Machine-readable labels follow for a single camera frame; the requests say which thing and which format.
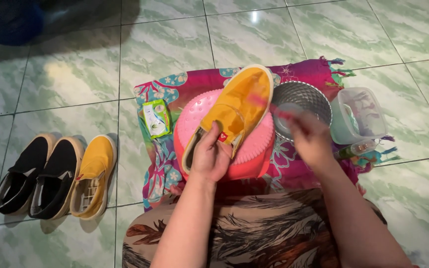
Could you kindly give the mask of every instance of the canvas shoe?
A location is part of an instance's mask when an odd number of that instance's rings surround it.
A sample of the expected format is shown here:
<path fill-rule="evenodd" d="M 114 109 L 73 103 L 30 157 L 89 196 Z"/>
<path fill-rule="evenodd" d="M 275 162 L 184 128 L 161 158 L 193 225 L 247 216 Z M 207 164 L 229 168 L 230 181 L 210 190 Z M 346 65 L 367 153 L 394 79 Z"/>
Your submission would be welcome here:
<path fill-rule="evenodd" d="M 49 133 L 35 136 L 8 169 L 0 183 L 0 213 L 16 215 L 25 212 L 36 185 L 36 177 L 43 170 L 56 137 Z"/>
<path fill-rule="evenodd" d="M 218 123 L 221 130 L 218 141 L 233 147 L 233 158 L 245 138 L 268 112 L 273 88 L 271 72 L 259 64 L 249 65 L 233 76 L 188 142 L 182 157 L 183 170 L 189 174 L 194 147 L 203 133 L 210 131 L 213 121 Z M 250 94 L 265 101 L 265 105 L 249 101 Z"/>
<path fill-rule="evenodd" d="M 116 160 L 117 147 L 109 136 L 98 135 L 92 139 L 75 179 L 70 205 L 73 216 L 92 220 L 104 213 L 110 174 Z"/>
<path fill-rule="evenodd" d="M 67 214 L 83 155 L 84 147 L 77 138 L 62 137 L 57 141 L 45 168 L 36 178 L 30 217 L 57 219 Z"/>

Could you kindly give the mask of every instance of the black slip-on shoe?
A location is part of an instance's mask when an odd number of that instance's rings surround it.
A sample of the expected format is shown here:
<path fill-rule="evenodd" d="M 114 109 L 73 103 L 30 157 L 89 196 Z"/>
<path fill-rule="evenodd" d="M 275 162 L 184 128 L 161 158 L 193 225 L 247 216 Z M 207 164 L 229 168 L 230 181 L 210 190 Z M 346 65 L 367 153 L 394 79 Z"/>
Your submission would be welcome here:
<path fill-rule="evenodd" d="M 49 159 L 56 137 L 49 133 L 35 136 L 22 151 L 0 183 L 0 213 L 16 215 L 28 209 L 36 177 Z"/>
<path fill-rule="evenodd" d="M 36 178 L 29 217 L 57 219 L 69 210 L 74 179 L 79 175 L 84 147 L 75 137 L 62 137 Z"/>

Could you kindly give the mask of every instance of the yellow slip-on shoe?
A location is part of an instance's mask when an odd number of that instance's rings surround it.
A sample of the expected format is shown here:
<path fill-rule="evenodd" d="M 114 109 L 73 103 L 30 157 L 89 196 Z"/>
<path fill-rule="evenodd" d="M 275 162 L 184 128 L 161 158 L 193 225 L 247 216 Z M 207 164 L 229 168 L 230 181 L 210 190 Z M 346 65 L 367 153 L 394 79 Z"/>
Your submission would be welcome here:
<path fill-rule="evenodd" d="M 92 139 L 85 150 L 71 197 L 71 214 L 82 220 L 100 216 L 107 206 L 110 174 L 117 160 L 115 142 L 106 135 Z"/>
<path fill-rule="evenodd" d="M 218 141 L 233 146 L 233 158 L 239 146 L 269 110 L 273 88 L 271 72 L 259 64 L 249 65 L 233 76 L 190 138 L 182 157 L 183 170 L 190 173 L 194 147 L 203 133 L 210 131 L 213 121 L 218 123 L 221 130 Z M 249 101 L 249 94 L 265 101 L 265 105 Z"/>

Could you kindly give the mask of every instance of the hand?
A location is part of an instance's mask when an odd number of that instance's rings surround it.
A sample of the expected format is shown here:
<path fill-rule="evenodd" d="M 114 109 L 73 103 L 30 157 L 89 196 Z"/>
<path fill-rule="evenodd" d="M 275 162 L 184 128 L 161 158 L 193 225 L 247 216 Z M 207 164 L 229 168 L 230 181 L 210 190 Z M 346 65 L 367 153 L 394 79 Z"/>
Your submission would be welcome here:
<path fill-rule="evenodd" d="M 216 183 L 226 174 L 233 148 L 218 142 L 220 132 L 218 124 L 213 121 L 211 130 L 203 134 L 194 148 L 190 177 L 196 175 Z"/>
<path fill-rule="evenodd" d="M 289 123 L 295 149 L 309 167 L 317 168 L 335 161 L 329 127 L 313 113 L 303 111 Z"/>

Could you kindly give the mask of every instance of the red logo tag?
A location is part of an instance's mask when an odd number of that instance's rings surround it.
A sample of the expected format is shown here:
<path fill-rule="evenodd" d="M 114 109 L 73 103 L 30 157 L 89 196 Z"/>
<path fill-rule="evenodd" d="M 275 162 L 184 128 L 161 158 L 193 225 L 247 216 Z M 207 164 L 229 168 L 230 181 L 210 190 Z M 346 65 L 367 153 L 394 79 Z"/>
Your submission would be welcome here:
<path fill-rule="evenodd" d="M 224 142 L 227 138 L 228 138 L 228 135 L 226 135 L 226 133 L 224 132 L 221 132 L 221 134 L 219 134 L 218 141 Z"/>

